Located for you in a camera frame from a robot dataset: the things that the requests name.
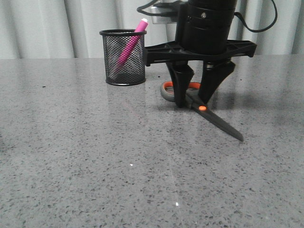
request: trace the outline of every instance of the orange scissor handle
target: orange scissor handle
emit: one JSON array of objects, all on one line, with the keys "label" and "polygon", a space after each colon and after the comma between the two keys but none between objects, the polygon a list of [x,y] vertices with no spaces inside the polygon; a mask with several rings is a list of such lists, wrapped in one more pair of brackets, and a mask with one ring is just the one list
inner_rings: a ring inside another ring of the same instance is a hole
[{"label": "orange scissor handle", "polygon": [[[167,101],[174,102],[174,91],[172,89],[169,90],[168,88],[173,88],[173,82],[172,81],[164,82],[161,85],[161,95]],[[188,86],[188,89],[200,89],[200,83],[190,82],[189,86]]]}]

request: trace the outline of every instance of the black cable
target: black cable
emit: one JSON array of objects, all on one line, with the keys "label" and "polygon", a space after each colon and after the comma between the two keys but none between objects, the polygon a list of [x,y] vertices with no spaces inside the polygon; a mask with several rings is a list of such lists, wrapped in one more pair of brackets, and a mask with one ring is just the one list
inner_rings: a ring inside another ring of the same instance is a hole
[{"label": "black cable", "polygon": [[263,29],[250,29],[250,28],[248,27],[248,25],[246,24],[246,22],[245,22],[245,20],[244,20],[244,18],[243,18],[243,16],[242,16],[242,14],[240,14],[239,12],[235,12],[234,15],[240,19],[240,21],[244,24],[244,26],[245,26],[250,32],[264,32],[264,31],[270,29],[271,27],[273,27],[273,25],[276,23],[276,20],[277,20],[277,8],[276,8],[276,4],[275,4],[275,1],[274,1],[274,0],[271,0],[271,1],[272,1],[273,5],[274,5],[274,8],[275,8],[275,19],[274,19],[274,21],[273,21],[269,26],[267,26],[266,28],[263,28]]}]

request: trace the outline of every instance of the scissors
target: scissors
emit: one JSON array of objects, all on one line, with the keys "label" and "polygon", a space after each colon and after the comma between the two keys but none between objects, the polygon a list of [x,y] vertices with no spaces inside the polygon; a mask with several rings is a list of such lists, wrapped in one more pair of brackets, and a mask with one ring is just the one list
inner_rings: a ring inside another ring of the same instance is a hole
[{"label": "scissors", "polygon": [[[214,112],[212,112],[208,106],[202,102],[200,97],[198,96],[198,91],[200,89],[200,83],[198,82],[190,82],[186,96],[185,96],[185,106],[189,109],[193,109],[210,123],[217,126],[219,129],[228,133],[229,135],[235,137],[240,141],[244,141],[243,135],[233,128],[230,124],[224,121],[222,118],[217,116]],[[167,101],[174,102],[174,91],[173,91],[173,82],[168,81],[164,82],[161,85],[161,95]]]}]

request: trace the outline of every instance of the black cylindrical motor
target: black cylindrical motor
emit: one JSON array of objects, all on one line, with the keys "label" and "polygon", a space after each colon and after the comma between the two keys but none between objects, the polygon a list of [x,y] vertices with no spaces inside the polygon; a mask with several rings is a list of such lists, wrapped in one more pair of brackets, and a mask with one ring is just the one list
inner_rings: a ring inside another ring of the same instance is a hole
[{"label": "black cylindrical motor", "polygon": [[181,46],[204,55],[225,52],[237,0],[189,0]]}]

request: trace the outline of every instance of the scissor blade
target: scissor blade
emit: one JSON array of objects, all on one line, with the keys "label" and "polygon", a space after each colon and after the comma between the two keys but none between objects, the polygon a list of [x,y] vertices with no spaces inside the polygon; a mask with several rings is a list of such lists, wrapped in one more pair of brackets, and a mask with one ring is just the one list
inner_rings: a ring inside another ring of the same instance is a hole
[{"label": "scissor blade", "polygon": [[209,109],[207,109],[205,111],[200,111],[199,105],[197,105],[197,104],[192,104],[192,107],[198,114],[200,114],[202,117],[204,117],[206,120],[208,120],[213,125],[217,126],[222,131],[230,134],[231,136],[235,137],[236,139],[238,139],[240,141],[244,141],[243,135],[238,130],[236,130],[234,127],[232,127],[230,124],[228,124],[222,118],[220,118],[214,112],[210,111]]}]

